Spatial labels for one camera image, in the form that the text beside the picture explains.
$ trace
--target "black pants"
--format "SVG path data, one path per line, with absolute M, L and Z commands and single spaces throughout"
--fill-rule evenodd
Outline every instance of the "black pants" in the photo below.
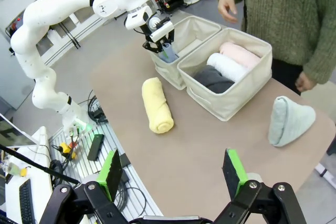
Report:
M 282 60 L 273 59 L 272 62 L 272 77 L 298 95 L 301 95 L 301 92 L 296 88 L 295 82 L 302 70 L 302 66 L 292 65 Z

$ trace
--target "fabric storage bin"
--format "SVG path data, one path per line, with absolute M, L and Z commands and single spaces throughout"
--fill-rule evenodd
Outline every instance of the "fabric storage bin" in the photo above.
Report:
M 193 76 L 206 65 L 209 56 L 219 52 L 229 41 L 244 47 L 261 58 L 240 81 L 227 91 L 216 94 L 197 82 Z M 188 94 L 221 121 L 228 121 L 271 78 L 272 47 L 269 43 L 232 28 L 225 28 L 180 61 L 177 68 L 187 86 Z
M 221 26 L 196 16 L 187 17 L 174 25 L 174 42 L 172 43 L 178 59 L 172 63 L 161 60 L 157 54 L 150 52 L 156 71 L 171 85 L 179 90 L 185 88 L 183 79 L 177 70 L 177 64 L 190 52 L 221 30 Z

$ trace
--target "screw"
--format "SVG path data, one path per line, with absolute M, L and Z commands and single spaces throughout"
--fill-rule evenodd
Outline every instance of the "screw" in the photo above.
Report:
M 279 191 L 284 191 L 285 190 L 285 186 L 283 186 L 283 185 L 278 186 L 278 190 Z
M 258 185 L 257 185 L 257 183 L 255 183 L 255 182 L 251 182 L 251 183 L 250 183 L 250 187 L 253 188 L 253 189 L 257 188 L 257 186 L 258 186 Z

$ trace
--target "green sweater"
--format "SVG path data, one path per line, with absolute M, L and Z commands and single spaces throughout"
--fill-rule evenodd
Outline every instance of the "green sweater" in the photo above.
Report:
M 243 31 L 269 42 L 275 59 L 303 66 L 317 83 L 329 80 L 336 66 L 336 0 L 245 0 L 245 5 Z

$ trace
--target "rolled yellow towel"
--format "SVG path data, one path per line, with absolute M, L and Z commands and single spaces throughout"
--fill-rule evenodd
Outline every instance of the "rolled yellow towel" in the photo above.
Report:
M 142 85 L 142 99 L 149 119 L 149 128 L 155 133 L 165 133 L 174 126 L 174 120 L 164 97 L 161 81 L 155 77 Z

